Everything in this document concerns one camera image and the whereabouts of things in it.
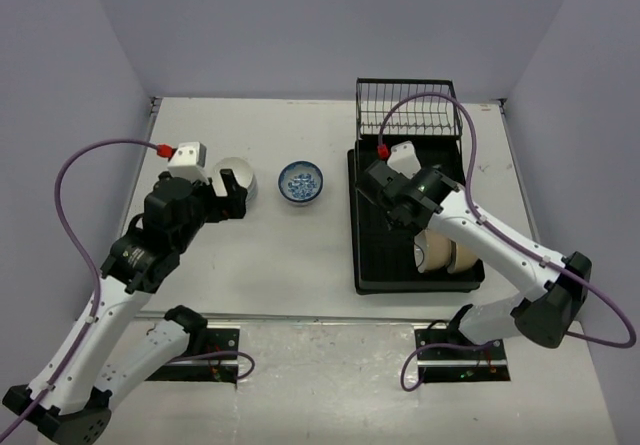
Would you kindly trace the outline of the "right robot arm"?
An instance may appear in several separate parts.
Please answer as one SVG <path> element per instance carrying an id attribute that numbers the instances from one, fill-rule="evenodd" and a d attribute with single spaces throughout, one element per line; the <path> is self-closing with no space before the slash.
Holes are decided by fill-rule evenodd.
<path id="1" fill-rule="evenodd" d="M 588 257 L 564 256 L 524 237 L 469 201 L 467 190 L 436 168 L 424 167 L 407 178 L 376 161 L 356 188 L 391 227 L 412 234 L 435 231 L 469 249 L 517 289 L 508 299 L 465 306 L 455 315 L 446 333 L 454 356 L 467 358 L 487 342 L 516 335 L 545 348 L 561 344 L 587 297 Z"/>

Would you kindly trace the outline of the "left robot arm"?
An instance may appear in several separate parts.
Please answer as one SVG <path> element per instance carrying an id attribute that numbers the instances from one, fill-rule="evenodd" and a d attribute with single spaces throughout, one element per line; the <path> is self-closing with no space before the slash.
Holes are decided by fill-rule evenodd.
<path id="1" fill-rule="evenodd" d="M 206 350 L 204 317 L 176 306 L 122 362 L 107 361 L 131 321 L 179 266 L 199 230 L 245 216 L 246 188 L 230 169 L 220 170 L 219 177 L 222 196 L 209 179 L 189 181 L 167 172 L 159 176 L 142 213 L 111 246 L 99 288 L 70 335 L 38 376 L 5 393 L 2 403 L 19 422 L 34 424 L 56 444 L 93 444 L 137 385 L 168 362 L 182 355 L 195 358 Z"/>

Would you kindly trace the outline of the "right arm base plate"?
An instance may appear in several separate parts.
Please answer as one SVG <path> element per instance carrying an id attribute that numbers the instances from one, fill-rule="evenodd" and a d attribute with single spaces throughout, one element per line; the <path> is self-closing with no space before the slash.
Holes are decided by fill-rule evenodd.
<path id="1" fill-rule="evenodd" d="M 504 343 L 494 341 L 481 351 L 433 348 L 417 357 L 419 380 L 431 383 L 508 382 L 511 380 Z"/>

